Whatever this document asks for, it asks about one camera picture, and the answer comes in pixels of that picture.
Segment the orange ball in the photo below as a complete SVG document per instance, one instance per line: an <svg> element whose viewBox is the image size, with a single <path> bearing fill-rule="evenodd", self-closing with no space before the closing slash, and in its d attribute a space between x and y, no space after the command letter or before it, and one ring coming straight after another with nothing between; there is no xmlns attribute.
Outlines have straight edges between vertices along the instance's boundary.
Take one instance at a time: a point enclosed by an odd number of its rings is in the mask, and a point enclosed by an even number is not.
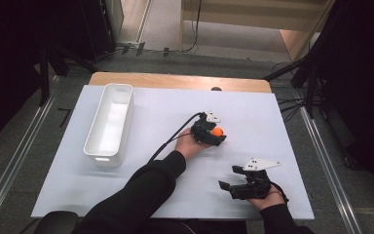
<svg viewBox="0 0 374 234"><path fill-rule="evenodd" d="M213 134L213 135L215 135L216 137L221 137L221 136L223 136L223 130L221 129L221 128L214 128L212 131L211 131L211 133Z"/></svg>

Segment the white board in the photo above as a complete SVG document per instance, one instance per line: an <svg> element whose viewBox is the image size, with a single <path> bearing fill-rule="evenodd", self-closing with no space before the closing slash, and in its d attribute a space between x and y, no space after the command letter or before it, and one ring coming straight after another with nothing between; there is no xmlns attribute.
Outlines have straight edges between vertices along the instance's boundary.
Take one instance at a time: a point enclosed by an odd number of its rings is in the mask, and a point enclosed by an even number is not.
<svg viewBox="0 0 374 234"><path fill-rule="evenodd" d="M290 199L288 206L293 218L314 218L275 95L136 88L124 163L108 169L96 166L83 151L102 89L84 87L33 217L51 211L71 211L84 216L95 204L119 191L192 115L212 110L221 119L218 126L224 130L226 140L187 162L174 193L153 217L260 218L247 201L233 200L218 185L218 180L244 184L244 175L234 174L232 166L244 166L254 157L281 162L281 166L267 170L269 178ZM158 159L167 156L174 145L175 142L169 144Z"/></svg>

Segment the white plastic bin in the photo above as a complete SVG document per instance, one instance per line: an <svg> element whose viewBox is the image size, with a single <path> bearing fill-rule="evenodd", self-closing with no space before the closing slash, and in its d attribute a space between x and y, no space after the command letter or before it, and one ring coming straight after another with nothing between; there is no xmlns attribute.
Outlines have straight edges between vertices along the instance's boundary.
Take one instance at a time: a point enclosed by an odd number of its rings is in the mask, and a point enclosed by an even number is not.
<svg viewBox="0 0 374 234"><path fill-rule="evenodd" d="M97 165L118 167L123 163L133 113L133 87L105 86L84 152Z"/></svg>

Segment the black long-sleeve shirt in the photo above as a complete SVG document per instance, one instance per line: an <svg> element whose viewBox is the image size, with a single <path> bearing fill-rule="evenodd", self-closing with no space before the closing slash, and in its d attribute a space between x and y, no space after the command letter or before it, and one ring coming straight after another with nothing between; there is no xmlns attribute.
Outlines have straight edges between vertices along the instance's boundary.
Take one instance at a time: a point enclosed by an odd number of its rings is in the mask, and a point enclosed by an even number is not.
<svg viewBox="0 0 374 234"><path fill-rule="evenodd" d="M150 233L189 233L183 225L174 225L169 230L157 229L160 222L151 223L151 215L168 199L175 188L175 180L185 171L186 162L181 153L172 151L164 160L155 160L141 167L130 178L126 186L93 207L73 234L134 234L155 228ZM264 209L261 215L265 219L266 234L313 233L307 227L296 226L286 205L277 205Z"/></svg>

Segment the person's left hand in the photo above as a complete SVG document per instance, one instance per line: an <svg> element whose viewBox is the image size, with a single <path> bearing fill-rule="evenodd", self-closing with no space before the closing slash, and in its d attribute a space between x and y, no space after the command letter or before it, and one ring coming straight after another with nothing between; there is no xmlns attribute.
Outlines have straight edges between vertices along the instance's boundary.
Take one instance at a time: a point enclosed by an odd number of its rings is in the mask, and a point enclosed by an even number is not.
<svg viewBox="0 0 374 234"><path fill-rule="evenodd" d="M211 147L209 144L197 142L190 133L191 129L187 128L181 132L178 136L177 143L175 144L174 150L180 152L184 158L190 159L198 154L205 148Z"/></svg>

